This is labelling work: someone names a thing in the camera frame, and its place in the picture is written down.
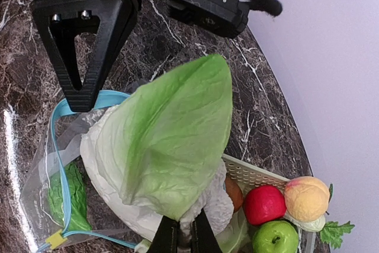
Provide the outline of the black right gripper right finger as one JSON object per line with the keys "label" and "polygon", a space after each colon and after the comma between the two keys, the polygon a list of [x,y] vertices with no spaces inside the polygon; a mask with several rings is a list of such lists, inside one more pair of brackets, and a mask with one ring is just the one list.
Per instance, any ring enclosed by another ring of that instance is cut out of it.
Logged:
{"label": "black right gripper right finger", "polygon": [[191,225],[191,252],[222,253],[203,209]]}

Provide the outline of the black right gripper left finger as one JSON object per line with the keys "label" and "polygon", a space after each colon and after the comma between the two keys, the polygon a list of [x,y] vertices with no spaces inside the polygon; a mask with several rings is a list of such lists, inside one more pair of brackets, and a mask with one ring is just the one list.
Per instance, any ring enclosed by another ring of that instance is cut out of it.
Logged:
{"label": "black right gripper left finger", "polygon": [[177,253],[180,225],[176,220],[162,217],[149,247],[149,253]]}

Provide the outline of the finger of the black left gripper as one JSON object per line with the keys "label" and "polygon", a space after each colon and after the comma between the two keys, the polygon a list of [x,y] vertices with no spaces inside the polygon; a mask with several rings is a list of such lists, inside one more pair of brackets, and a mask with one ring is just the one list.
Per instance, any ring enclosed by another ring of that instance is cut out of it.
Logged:
{"label": "finger of the black left gripper", "polygon": [[123,21],[121,29],[121,37],[118,45],[123,46],[128,39],[130,33],[137,24],[137,15],[142,7],[142,0],[125,0],[120,12],[120,18]]}
{"label": "finger of the black left gripper", "polygon": [[[35,0],[32,15],[60,87],[74,112],[87,112],[123,39],[123,0]],[[79,71],[76,38],[95,36],[85,74]]]}

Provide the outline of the round red fruit toy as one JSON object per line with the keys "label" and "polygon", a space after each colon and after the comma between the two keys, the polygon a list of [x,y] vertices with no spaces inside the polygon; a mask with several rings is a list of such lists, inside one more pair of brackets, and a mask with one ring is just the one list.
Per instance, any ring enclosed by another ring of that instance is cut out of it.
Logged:
{"label": "round red fruit toy", "polygon": [[258,226],[282,218],[287,207],[282,192],[273,185],[262,185],[247,193],[243,211],[249,224]]}

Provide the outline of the green leafy vegetable toy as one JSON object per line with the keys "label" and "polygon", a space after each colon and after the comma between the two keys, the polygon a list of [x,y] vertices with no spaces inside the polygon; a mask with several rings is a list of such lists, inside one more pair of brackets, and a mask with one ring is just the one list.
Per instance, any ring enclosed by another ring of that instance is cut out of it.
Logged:
{"label": "green leafy vegetable toy", "polygon": [[50,177],[50,189],[48,203],[53,220],[62,228],[65,228],[64,202],[68,200],[71,205],[70,223],[68,231],[91,231],[92,226],[87,220],[86,187],[82,174],[74,162],[65,166],[66,180],[69,187],[69,195],[63,195],[60,173]]}

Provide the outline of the white green cabbage toy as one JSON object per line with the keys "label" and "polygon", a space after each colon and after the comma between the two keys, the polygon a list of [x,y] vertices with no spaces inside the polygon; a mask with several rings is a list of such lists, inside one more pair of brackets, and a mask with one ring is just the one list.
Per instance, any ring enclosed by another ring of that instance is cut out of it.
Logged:
{"label": "white green cabbage toy", "polygon": [[220,233],[233,214],[221,158],[232,110],[232,77],[223,56],[177,66],[109,108],[82,136],[80,154],[92,185],[149,241],[163,217],[189,235],[201,211]]}

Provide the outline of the yellow peach toy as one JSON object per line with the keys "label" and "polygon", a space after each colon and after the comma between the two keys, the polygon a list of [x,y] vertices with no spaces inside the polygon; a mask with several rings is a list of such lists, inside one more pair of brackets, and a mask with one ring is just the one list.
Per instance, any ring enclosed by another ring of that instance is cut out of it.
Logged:
{"label": "yellow peach toy", "polygon": [[287,212],[301,222],[313,222],[329,207],[330,192],[326,184],[312,176],[290,180],[284,189]]}

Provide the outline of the clear zip bag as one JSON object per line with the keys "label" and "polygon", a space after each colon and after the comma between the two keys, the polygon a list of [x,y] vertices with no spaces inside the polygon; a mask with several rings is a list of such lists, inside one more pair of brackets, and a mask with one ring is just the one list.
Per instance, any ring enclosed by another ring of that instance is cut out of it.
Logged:
{"label": "clear zip bag", "polygon": [[117,196],[81,149],[90,128],[127,94],[103,90],[87,113],[73,112],[66,100],[55,106],[35,152],[20,204],[35,242],[34,252],[101,238],[126,248],[146,245],[150,232],[136,207],[118,205]]}

